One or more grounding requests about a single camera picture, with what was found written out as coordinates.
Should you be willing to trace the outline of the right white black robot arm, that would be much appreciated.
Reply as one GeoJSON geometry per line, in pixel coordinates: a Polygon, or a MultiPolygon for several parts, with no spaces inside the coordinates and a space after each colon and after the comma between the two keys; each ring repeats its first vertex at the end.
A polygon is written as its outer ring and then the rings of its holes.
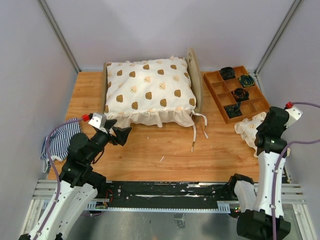
{"type": "Polygon", "coordinates": [[[234,174],[226,188],[227,196],[238,200],[240,214],[236,232],[249,240],[283,240],[291,231],[284,219],[281,199],[282,171],[287,156],[287,141],[282,139],[289,113],[270,107],[264,121],[257,127],[259,181],[255,188],[250,177],[234,174]]]}

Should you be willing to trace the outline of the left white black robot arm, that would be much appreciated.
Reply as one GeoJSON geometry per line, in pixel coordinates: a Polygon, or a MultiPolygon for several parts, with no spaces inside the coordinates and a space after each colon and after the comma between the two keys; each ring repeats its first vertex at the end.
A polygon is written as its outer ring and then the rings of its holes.
{"type": "Polygon", "coordinates": [[[89,121],[96,133],[91,138],[83,132],[72,136],[54,194],[37,224],[21,235],[21,240],[67,239],[88,203],[107,193],[106,177],[94,172],[92,165],[107,144],[124,146],[132,128],[116,127],[115,119],[100,120],[96,115],[83,120],[89,121]]]}

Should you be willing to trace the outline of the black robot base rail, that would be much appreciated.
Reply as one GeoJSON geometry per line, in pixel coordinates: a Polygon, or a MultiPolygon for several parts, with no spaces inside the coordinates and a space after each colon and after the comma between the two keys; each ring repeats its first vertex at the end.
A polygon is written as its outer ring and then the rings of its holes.
{"type": "Polygon", "coordinates": [[[218,203],[238,198],[227,182],[108,181],[95,198],[106,206],[124,199],[209,198],[218,203]]]}

